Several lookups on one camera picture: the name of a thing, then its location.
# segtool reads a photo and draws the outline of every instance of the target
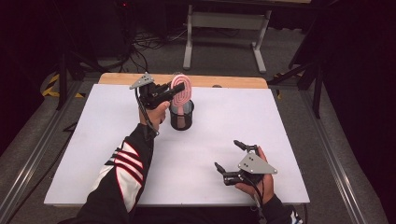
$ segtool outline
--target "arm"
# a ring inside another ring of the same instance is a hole
[[[148,111],[157,130],[168,106],[169,103],[164,102]],[[100,171],[74,224],[131,222],[134,208],[145,187],[153,152],[153,139],[145,139],[144,133],[148,126],[140,118],[134,131],[124,138]]]
[[[260,157],[267,161],[262,148],[259,147]],[[236,188],[249,194],[252,198],[256,194],[253,187],[238,183],[235,185]],[[257,185],[257,189],[263,194],[262,197],[262,214],[267,220],[268,224],[291,224],[291,223],[303,223],[298,214],[295,212],[293,206],[284,206],[283,203],[276,197],[274,193],[274,179],[272,175],[264,175],[262,181]]]

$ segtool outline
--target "hand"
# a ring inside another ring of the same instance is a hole
[[[264,153],[262,152],[261,147],[259,147],[259,155],[260,155],[260,158],[262,158],[264,161],[267,161]],[[265,204],[268,201],[270,201],[272,199],[272,197],[274,197],[274,195],[275,195],[274,194],[274,179],[273,179],[272,175],[264,175],[264,177],[262,178],[262,181],[260,181],[260,183],[257,185],[257,189],[260,191],[261,194],[262,194],[262,184],[264,184],[264,196],[262,198],[262,204]],[[250,185],[246,185],[244,183],[237,183],[235,185],[235,187],[244,191],[246,194],[249,194],[253,199],[254,199],[254,195],[257,194],[256,190],[254,190],[253,187],[251,187]]]
[[[165,111],[169,107],[170,103],[165,101],[162,102],[160,105],[157,106],[157,108],[153,110],[147,110],[149,120],[152,123],[152,126],[155,128],[156,131],[160,130],[160,124],[163,123],[165,120]],[[145,117],[143,116],[142,112],[139,109],[139,118],[140,118],[140,123],[147,125]]]

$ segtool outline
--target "cup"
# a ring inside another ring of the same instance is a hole
[[[192,111],[194,110],[194,103],[189,100],[183,105],[183,114],[177,113],[178,107],[171,104],[169,111],[171,112],[171,125],[175,130],[185,131],[192,125]]]

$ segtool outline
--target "wrist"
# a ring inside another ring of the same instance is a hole
[[[268,193],[268,194],[264,194],[264,196],[262,198],[262,204],[268,203],[274,196],[275,196],[275,194],[273,192],[272,193]]]

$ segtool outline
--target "black sleeve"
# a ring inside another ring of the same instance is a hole
[[[294,207],[283,205],[276,195],[263,206],[262,214],[267,220],[267,224],[303,223]]]
[[[73,224],[131,223],[152,157],[153,140],[145,140],[145,128],[138,124],[114,151]]]

